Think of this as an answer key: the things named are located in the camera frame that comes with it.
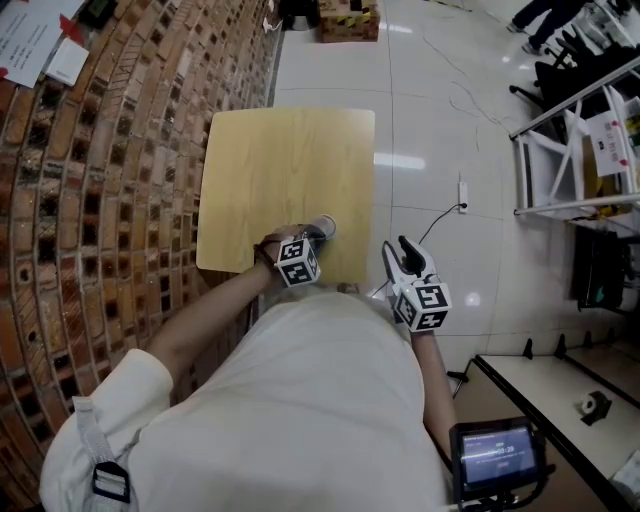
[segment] white tile floor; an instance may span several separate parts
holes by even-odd
[[[529,337],[535,352],[551,353],[561,332],[579,344],[587,329],[596,339],[611,326],[620,329],[620,317],[580,313],[567,299],[573,228],[513,216],[508,132],[540,113],[508,92],[510,84],[534,89],[534,59],[520,50],[526,36],[505,29],[526,0],[465,0],[472,12],[424,0],[378,1],[377,43],[325,45],[313,32],[288,32],[274,105],[376,114],[375,206],[362,292],[386,280],[382,242],[420,239],[457,203],[461,177],[469,213],[450,213],[423,243],[452,292],[453,309],[437,331],[447,369],[463,370],[474,353],[522,353]]]

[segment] black pants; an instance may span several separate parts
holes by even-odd
[[[513,17],[513,24],[524,29],[542,13],[551,9],[538,31],[529,38],[534,48],[540,48],[563,25],[571,21],[580,12],[584,2],[567,0],[533,0]]]

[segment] curved brick wall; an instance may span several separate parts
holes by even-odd
[[[71,397],[197,297],[207,134],[219,110],[264,106],[265,15],[120,0],[73,88],[0,83],[0,508],[38,503]]]

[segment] cable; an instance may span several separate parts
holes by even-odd
[[[436,225],[436,222],[438,222],[442,217],[444,217],[444,216],[445,216],[445,215],[447,215],[448,213],[451,213],[451,211],[452,211],[454,208],[458,208],[459,206],[461,206],[462,208],[466,208],[466,207],[467,207],[467,203],[458,203],[458,204],[454,204],[454,205],[453,205],[451,208],[449,208],[446,212],[444,212],[442,215],[440,215],[440,217],[438,217],[436,220],[434,220],[434,221],[431,223],[431,226],[429,226],[429,229],[427,229],[427,231],[425,232],[425,234],[424,234],[424,235],[422,235],[422,238],[421,238],[421,239],[420,239],[420,241],[418,242],[418,245],[422,244],[422,241],[423,241],[425,238],[427,238],[427,235],[428,235],[428,234],[429,234],[429,232],[431,231],[431,228],[433,228],[433,226],[435,226],[435,225]],[[373,293],[371,294],[371,297],[375,297],[375,296],[376,296],[376,294],[377,294],[380,290],[382,290],[385,286],[387,286],[387,284],[389,283],[389,281],[390,281],[390,279],[387,279],[387,280],[384,282],[384,284],[383,284],[380,288],[378,288],[375,292],[373,292]]]
[[[431,228],[433,228],[433,226],[436,225],[436,222],[438,222],[442,217],[444,217],[447,213],[451,213],[451,210],[453,210],[454,208],[457,208],[458,206],[462,206],[463,208],[467,207],[467,203],[459,203],[459,204],[454,204],[451,208],[449,208],[446,212],[444,212],[442,215],[440,215],[440,217],[438,217],[436,220],[434,220],[431,223],[431,226],[429,226],[429,229],[427,229],[427,232],[422,235],[422,238],[420,239],[420,241],[418,242],[418,245],[420,245],[422,243],[422,241],[427,238],[427,235],[429,234],[429,231],[431,231]]]

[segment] white shirt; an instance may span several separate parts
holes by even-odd
[[[446,503],[411,347],[354,297],[276,306],[209,381],[168,408],[172,384],[159,361],[132,350],[91,397],[116,456],[129,450],[140,510],[406,512]],[[81,508],[90,469],[71,417],[45,460],[45,508]]]

